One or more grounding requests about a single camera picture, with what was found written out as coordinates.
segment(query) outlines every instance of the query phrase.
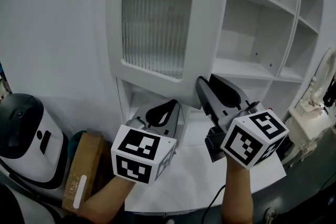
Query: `green object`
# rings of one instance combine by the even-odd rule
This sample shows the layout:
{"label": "green object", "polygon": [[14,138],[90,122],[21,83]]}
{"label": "green object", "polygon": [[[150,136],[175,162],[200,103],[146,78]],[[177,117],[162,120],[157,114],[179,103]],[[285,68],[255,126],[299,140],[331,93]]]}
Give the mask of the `green object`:
{"label": "green object", "polygon": [[86,133],[86,130],[79,131],[78,133],[74,134],[72,136],[72,138],[70,138],[69,144],[68,144],[68,156],[69,156],[69,158],[73,159],[75,157],[75,153],[76,153],[79,141],[80,141],[83,133]]}

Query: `gray floor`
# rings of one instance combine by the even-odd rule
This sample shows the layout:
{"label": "gray floor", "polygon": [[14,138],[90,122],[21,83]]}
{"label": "gray floor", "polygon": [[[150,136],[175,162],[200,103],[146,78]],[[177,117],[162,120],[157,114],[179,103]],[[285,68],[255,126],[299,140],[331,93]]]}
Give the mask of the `gray floor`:
{"label": "gray floor", "polygon": [[[304,200],[315,195],[323,183],[336,172],[336,136],[330,131],[320,141],[316,151],[304,162],[295,164],[286,171],[287,176],[275,184],[253,194],[254,222],[264,223],[264,213],[268,207],[275,207],[278,212],[286,212]],[[326,186],[336,180],[332,178]],[[186,215],[174,216],[176,224],[201,223],[204,210]],[[123,219],[123,223],[138,223],[133,216]],[[220,206],[211,208],[205,223],[219,224]],[[158,223],[156,218],[146,218],[146,222]]]}

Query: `white cabinet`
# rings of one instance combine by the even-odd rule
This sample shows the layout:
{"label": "white cabinet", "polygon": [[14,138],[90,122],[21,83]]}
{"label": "white cabinet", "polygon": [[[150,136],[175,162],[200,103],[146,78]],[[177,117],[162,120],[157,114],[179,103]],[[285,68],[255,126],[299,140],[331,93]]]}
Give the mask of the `white cabinet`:
{"label": "white cabinet", "polygon": [[[152,24],[148,13],[132,7],[129,1],[106,2],[110,12],[107,14],[110,66],[118,78],[124,121],[141,103],[175,98],[183,104],[177,137],[183,137],[186,126],[195,123],[189,122],[190,118],[208,126],[206,117],[195,116],[203,112],[190,107],[198,107],[194,92],[196,78],[208,78],[210,73],[241,87],[251,102],[261,101],[280,118],[295,105],[292,102],[318,43],[323,0],[206,0],[207,4],[204,0],[135,1],[141,8],[143,1],[149,2],[148,7],[156,6],[159,15],[149,18],[158,25]],[[127,11],[124,18],[122,10],[126,7],[134,13]],[[188,7],[188,33],[183,27],[182,31],[175,31],[175,27],[183,25],[176,18],[186,19]],[[150,27],[158,28],[153,33]],[[128,49],[133,52],[126,51],[124,46],[127,31],[131,44]],[[144,33],[150,36],[149,45]],[[184,55],[181,47],[176,48],[172,42],[180,40],[179,35],[185,35]],[[177,49],[175,54],[171,54],[171,44]],[[160,69],[152,67],[149,60],[152,58]],[[176,59],[181,61],[179,66],[175,66]]]}
{"label": "white cabinet", "polygon": [[226,0],[106,0],[113,76],[199,107],[197,77],[209,77]]}

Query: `white wall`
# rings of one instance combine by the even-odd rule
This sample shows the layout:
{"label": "white wall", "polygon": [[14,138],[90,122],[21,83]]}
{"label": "white wall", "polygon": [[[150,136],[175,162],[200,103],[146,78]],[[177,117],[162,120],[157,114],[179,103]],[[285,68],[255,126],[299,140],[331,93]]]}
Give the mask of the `white wall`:
{"label": "white wall", "polygon": [[107,56],[105,0],[0,0],[0,37],[13,92],[40,98],[67,134],[116,135],[120,104]]}
{"label": "white wall", "polygon": [[303,84],[292,103],[292,106],[295,106],[301,99],[309,86],[311,78],[315,75],[325,52],[332,46],[336,47],[336,0],[324,0],[317,49],[315,50],[311,65],[307,71]]}

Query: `white appliance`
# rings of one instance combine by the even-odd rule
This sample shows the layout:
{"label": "white appliance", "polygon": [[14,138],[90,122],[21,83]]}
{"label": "white appliance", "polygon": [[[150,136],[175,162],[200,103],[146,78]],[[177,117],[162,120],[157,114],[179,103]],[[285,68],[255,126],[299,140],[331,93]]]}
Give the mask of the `white appliance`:
{"label": "white appliance", "polygon": [[318,141],[330,128],[332,122],[324,111],[323,97],[336,69],[335,48],[325,53],[309,88],[295,108],[289,109],[291,117],[286,121],[289,138],[294,143],[282,164],[290,164],[304,158],[317,148]]}
{"label": "white appliance", "polygon": [[68,139],[39,99],[11,94],[0,103],[0,163],[14,177],[61,200]]}

